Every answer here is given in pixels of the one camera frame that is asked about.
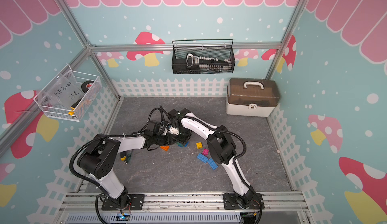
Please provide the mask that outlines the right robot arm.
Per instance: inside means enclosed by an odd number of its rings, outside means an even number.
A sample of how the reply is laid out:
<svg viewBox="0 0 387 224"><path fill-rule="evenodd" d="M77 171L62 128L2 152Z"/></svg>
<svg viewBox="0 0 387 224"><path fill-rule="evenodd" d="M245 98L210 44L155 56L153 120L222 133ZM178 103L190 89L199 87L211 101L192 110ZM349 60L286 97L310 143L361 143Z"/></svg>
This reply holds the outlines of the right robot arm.
<svg viewBox="0 0 387 224"><path fill-rule="evenodd" d="M245 141L237 134L227 130L225 126L214 126L206 123L187 109L166 112L163 107L161 114L166 114L171 125L179 132L190 130L207 142L210 156L215 163L226 171L236 196L237 203L246 209L253 204L262 212L263 201L244 176L238 159L247 151Z"/></svg>

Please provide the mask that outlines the orange lego brick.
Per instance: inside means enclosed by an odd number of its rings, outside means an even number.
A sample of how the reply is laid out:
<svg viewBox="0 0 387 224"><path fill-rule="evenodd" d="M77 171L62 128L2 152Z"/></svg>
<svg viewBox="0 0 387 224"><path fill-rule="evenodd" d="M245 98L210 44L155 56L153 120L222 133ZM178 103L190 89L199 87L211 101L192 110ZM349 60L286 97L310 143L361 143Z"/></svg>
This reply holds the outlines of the orange lego brick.
<svg viewBox="0 0 387 224"><path fill-rule="evenodd" d="M164 151L168 151L170 146L160 146L161 149L163 149Z"/></svg>

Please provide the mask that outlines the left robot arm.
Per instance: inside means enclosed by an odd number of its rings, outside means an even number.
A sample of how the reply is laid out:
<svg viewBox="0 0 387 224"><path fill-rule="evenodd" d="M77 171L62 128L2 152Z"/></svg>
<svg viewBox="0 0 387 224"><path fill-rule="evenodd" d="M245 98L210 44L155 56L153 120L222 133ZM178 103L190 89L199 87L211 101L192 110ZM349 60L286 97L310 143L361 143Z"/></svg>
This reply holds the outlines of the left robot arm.
<svg viewBox="0 0 387 224"><path fill-rule="evenodd" d="M103 202L106 207L124 211L133 204L127 188L113 170L117 155L125 159L127 153L134 149L150 149L152 145L169 146L182 134L170 120L165 120L167 113L162 107L152 111L160 112L159 122L148 120L143 128L131 134L97 134L70 159L70 172L94 184L102 192L96 201Z"/></svg>

